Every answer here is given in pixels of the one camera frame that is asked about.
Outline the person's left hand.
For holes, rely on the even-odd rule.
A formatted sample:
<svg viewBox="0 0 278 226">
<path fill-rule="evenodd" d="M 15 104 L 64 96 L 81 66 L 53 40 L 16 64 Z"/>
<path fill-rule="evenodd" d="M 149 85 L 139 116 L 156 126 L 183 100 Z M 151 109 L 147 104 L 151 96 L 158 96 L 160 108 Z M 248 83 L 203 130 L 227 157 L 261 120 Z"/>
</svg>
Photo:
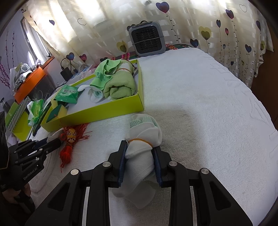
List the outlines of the person's left hand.
<svg viewBox="0 0 278 226">
<path fill-rule="evenodd" d="M 25 193 L 28 197 L 31 196 L 31 189 L 30 189 L 29 183 L 27 183 L 27 184 L 25 185 L 25 187 L 24 187 L 24 193 Z"/>
</svg>

